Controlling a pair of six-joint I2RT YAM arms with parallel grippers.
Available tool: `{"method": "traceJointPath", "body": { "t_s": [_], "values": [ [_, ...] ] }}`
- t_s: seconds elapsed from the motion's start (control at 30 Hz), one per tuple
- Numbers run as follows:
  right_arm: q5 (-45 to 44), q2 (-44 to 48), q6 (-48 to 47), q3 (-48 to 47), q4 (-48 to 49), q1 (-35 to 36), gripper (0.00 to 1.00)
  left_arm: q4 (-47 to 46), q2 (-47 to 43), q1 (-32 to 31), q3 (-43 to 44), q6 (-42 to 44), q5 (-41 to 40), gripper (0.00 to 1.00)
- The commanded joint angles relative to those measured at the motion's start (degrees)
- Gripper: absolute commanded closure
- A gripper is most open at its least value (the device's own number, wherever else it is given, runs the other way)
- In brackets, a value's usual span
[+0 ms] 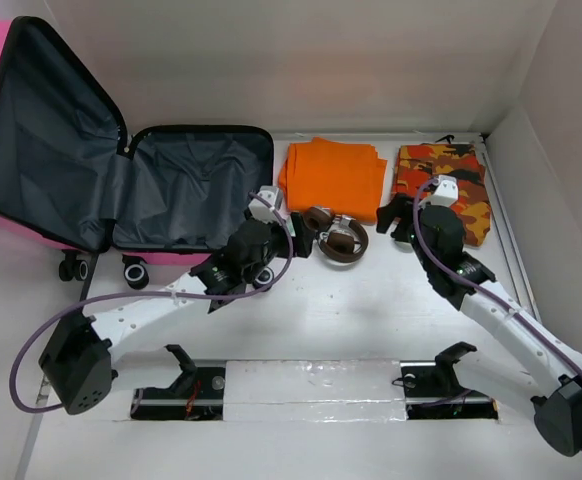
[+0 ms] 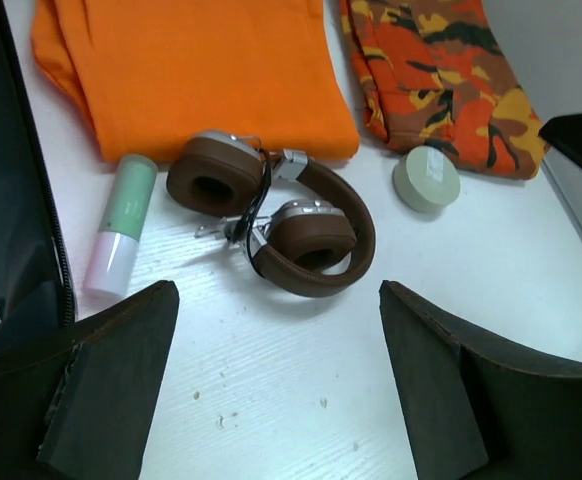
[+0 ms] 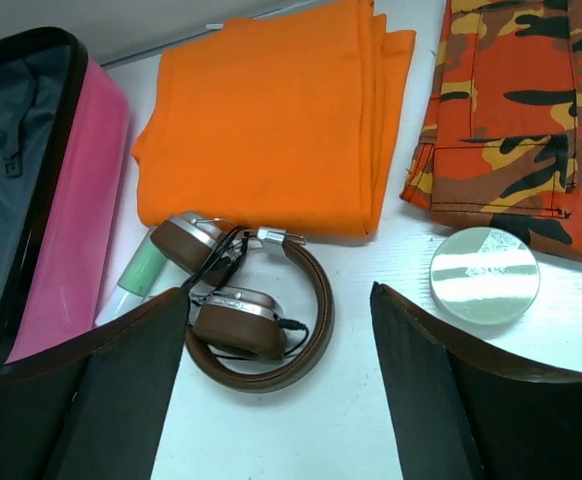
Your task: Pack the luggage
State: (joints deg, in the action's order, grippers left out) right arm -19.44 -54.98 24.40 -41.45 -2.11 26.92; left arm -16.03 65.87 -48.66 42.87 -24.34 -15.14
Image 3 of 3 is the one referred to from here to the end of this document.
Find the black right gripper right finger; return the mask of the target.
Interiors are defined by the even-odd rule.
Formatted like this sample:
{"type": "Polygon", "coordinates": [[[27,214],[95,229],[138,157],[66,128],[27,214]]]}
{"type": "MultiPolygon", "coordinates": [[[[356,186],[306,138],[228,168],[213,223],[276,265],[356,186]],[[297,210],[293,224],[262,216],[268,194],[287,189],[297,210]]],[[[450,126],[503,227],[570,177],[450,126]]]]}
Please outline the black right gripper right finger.
{"type": "Polygon", "coordinates": [[[436,318],[383,284],[372,326],[406,479],[582,479],[582,372],[436,318]]]}

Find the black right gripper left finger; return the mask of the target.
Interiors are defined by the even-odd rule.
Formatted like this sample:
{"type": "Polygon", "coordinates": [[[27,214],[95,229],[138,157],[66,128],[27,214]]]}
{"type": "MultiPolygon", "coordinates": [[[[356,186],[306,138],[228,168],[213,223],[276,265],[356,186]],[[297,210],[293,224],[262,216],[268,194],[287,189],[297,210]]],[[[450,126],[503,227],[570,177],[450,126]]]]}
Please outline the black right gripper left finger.
{"type": "Polygon", "coordinates": [[[185,336],[171,288],[0,367],[0,479],[147,479],[185,336]]]}

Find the round clear compact case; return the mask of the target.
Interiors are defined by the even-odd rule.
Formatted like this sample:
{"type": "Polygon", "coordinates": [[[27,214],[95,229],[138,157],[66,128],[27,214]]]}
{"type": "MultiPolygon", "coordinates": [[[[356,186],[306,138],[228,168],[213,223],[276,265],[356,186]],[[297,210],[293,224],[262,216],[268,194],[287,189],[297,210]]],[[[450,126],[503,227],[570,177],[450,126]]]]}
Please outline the round clear compact case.
{"type": "Polygon", "coordinates": [[[518,320],[535,301],[539,264],[515,235],[493,227],[460,230],[437,248],[429,266],[436,304],[474,325],[518,320]]]}

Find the green and white tube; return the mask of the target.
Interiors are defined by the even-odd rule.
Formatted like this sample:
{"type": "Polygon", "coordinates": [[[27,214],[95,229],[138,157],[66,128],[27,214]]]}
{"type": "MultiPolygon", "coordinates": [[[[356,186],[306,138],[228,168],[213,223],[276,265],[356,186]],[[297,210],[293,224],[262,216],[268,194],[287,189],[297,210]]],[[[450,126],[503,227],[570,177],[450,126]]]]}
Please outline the green and white tube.
{"type": "Polygon", "coordinates": [[[165,255],[154,245],[147,231],[135,250],[115,287],[104,302],[94,320],[94,326],[105,325],[141,305],[167,261],[165,255]]]}

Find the brown leather headphones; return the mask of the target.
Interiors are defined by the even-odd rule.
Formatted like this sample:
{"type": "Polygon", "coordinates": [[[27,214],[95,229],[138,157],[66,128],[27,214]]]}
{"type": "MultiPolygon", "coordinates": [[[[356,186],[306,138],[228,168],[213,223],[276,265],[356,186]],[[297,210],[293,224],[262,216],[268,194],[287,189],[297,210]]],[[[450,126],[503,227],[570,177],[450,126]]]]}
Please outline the brown leather headphones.
{"type": "Polygon", "coordinates": [[[186,306],[198,311],[186,319],[185,346],[209,378],[239,392],[270,393],[300,381],[323,358],[334,330],[335,303],[328,276],[303,236],[233,226],[187,211],[163,221],[150,239],[189,274],[181,288],[186,306]],[[308,279],[317,305],[312,327],[285,316],[272,296],[231,285],[253,241],[308,279]]]}

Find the orange camouflage garment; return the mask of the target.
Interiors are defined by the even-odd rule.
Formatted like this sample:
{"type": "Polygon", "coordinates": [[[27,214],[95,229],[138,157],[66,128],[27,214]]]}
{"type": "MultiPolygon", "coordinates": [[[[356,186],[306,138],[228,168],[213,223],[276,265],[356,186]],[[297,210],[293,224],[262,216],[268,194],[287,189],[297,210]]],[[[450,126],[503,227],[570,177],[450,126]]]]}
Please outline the orange camouflage garment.
{"type": "Polygon", "coordinates": [[[450,1],[401,194],[582,261],[582,1],[450,1]]]}

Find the pink hard-shell suitcase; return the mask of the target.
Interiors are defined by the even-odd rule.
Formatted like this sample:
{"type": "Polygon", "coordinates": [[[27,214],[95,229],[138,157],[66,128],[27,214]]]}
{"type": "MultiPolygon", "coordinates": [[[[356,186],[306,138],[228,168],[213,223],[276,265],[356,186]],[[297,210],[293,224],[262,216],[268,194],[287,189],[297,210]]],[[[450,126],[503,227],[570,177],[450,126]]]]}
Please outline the pink hard-shell suitcase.
{"type": "Polygon", "coordinates": [[[74,35],[0,39],[0,367],[92,328],[129,125],[74,35]]]}

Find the orange cloth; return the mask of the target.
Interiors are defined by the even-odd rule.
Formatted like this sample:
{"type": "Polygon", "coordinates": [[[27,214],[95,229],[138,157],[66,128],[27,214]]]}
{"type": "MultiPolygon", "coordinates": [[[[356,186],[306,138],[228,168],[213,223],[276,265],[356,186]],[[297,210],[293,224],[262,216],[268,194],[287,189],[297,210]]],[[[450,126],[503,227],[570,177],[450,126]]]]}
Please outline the orange cloth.
{"type": "Polygon", "coordinates": [[[165,51],[132,149],[140,220],[374,234],[415,39],[370,1],[335,1],[165,51]]]}

